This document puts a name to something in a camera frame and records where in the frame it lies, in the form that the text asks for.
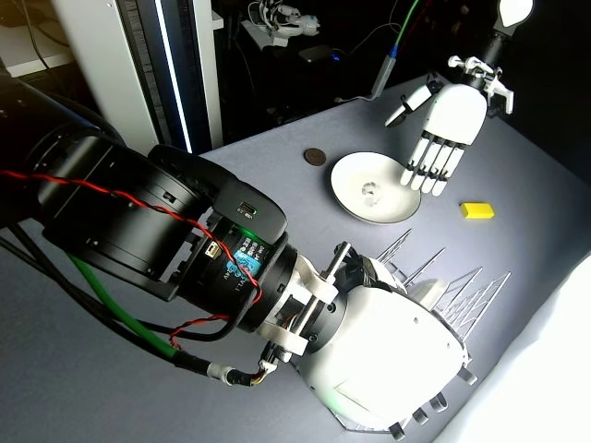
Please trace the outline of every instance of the wire rack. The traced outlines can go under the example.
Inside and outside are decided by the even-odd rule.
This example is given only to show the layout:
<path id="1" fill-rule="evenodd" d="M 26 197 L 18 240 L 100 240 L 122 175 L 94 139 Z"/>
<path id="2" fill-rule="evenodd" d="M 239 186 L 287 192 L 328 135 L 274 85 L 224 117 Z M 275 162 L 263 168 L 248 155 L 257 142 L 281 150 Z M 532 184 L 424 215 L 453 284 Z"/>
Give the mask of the wire rack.
<path id="1" fill-rule="evenodd" d="M 411 231 L 412 230 L 409 229 L 403 233 L 377 257 L 377 260 L 385 265 L 392 276 L 398 279 L 407 290 L 411 288 L 412 285 L 415 284 L 417 278 L 435 263 L 435 261 L 441 257 L 443 252 L 445 252 L 444 247 L 414 271 L 408 273 L 402 271 L 394 263 L 393 259 L 403 246 L 404 241 L 408 238 Z M 506 272 L 499 278 L 490 281 L 473 292 L 472 284 L 482 269 L 482 267 L 476 268 L 452 281 L 448 286 L 448 289 L 441 296 L 439 302 L 433 308 L 433 311 L 439 314 L 439 317 L 452 327 L 458 338 L 462 341 L 465 341 L 474 331 L 480 319 L 487 312 L 490 304 L 497 297 L 507 280 L 509 280 L 509 277 L 511 277 L 511 273 Z M 390 434 L 388 429 L 365 427 L 346 419 L 334 411 L 331 412 L 347 431 L 367 434 Z M 408 420 L 402 421 L 403 427 L 407 422 Z"/>

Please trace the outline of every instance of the yellow block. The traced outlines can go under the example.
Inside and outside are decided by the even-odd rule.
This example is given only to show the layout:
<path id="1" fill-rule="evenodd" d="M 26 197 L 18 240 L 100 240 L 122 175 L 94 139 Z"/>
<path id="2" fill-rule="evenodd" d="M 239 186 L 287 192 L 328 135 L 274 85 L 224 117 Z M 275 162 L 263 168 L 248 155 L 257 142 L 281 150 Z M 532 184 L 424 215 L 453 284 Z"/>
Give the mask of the yellow block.
<path id="1" fill-rule="evenodd" d="M 490 203 L 462 203 L 460 210 L 466 219 L 492 219 L 495 216 Z"/>

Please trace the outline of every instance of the led light strip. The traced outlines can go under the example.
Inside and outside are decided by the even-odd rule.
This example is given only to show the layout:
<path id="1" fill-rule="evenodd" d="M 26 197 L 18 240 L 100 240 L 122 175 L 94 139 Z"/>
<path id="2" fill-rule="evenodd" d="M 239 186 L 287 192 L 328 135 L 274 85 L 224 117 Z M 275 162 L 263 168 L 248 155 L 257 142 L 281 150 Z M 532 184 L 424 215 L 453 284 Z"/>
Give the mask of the led light strip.
<path id="1" fill-rule="evenodd" d="M 160 25 L 160 33 L 163 36 L 164 53 L 166 54 L 166 63 L 168 65 L 168 71 L 170 72 L 170 78 L 173 83 L 173 92 L 175 93 L 176 109 L 181 117 L 181 126 L 183 128 L 183 135 L 185 136 L 185 144 L 187 145 L 187 151 L 193 153 L 191 149 L 191 141 L 188 137 L 187 122 L 185 121 L 185 112 L 183 111 L 183 103 L 181 102 L 181 94 L 178 90 L 178 84 L 176 83 L 176 72 L 175 64 L 173 63 L 173 54 L 170 50 L 170 43 L 168 42 L 168 32 L 166 31 L 166 22 L 164 21 L 163 4 L 162 0 L 155 0 L 156 14 L 158 15 L 158 24 Z"/>

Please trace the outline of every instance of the green cable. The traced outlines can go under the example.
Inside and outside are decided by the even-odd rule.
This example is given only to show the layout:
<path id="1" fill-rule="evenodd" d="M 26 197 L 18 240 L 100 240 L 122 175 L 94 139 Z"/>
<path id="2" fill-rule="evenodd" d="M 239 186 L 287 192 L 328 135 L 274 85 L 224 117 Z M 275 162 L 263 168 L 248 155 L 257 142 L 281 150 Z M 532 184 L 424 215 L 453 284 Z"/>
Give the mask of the green cable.
<path id="1" fill-rule="evenodd" d="M 413 5 L 410 6 L 410 9 L 408 10 L 408 14 L 406 14 L 406 18 L 404 19 L 403 26 L 400 28 L 400 32 L 398 32 L 398 37 L 396 37 L 396 42 L 394 43 L 394 48 L 396 49 L 396 53 L 398 52 L 398 45 L 400 44 L 400 40 L 403 38 L 404 31 L 406 30 L 406 27 L 408 26 L 408 20 L 410 20 L 410 16 L 413 15 L 413 12 L 415 11 L 415 7 L 416 7 L 416 5 L 418 5 L 418 1 L 419 0 L 415 0 Z"/>
<path id="2" fill-rule="evenodd" d="M 74 256 L 70 256 L 69 254 L 67 256 L 78 268 L 82 276 L 86 279 L 89 286 L 97 294 L 99 299 L 107 308 L 109 308 L 109 310 L 111 310 L 111 312 L 113 312 L 113 314 L 115 314 L 117 318 L 119 318 L 128 328 L 138 334 L 142 339 L 156 348 L 158 352 L 169 358 L 175 356 L 175 354 L 178 352 L 176 348 L 162 340 L 151 330 L 146 329 L 141 323 L 135 320 L 120 305 L 118 305 L 115 300 L 113 300 L 113 298 L 111 298 L 111 295 L 109 295 L 106 289 L 104 289 L 103 285 L 97 276 L 94 275 L 94 272 L 92 272 L 92 269 L 90 269 L 89 265 Z"/>

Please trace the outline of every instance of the brown round object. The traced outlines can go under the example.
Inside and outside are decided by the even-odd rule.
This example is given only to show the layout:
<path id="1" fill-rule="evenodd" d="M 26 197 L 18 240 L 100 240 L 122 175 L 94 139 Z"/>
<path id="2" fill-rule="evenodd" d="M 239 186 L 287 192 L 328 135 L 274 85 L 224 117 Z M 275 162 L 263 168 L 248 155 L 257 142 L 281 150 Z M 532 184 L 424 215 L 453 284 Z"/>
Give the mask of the brown round object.
<path id="1" fill-rule="evenodd" d="M 326 154 L 323 150 L 317 150 L 316 148 L 310 148 L 304 151 L 304 158 L 306 162 L 312 166 L 321 166 L 326 162 Z"/>

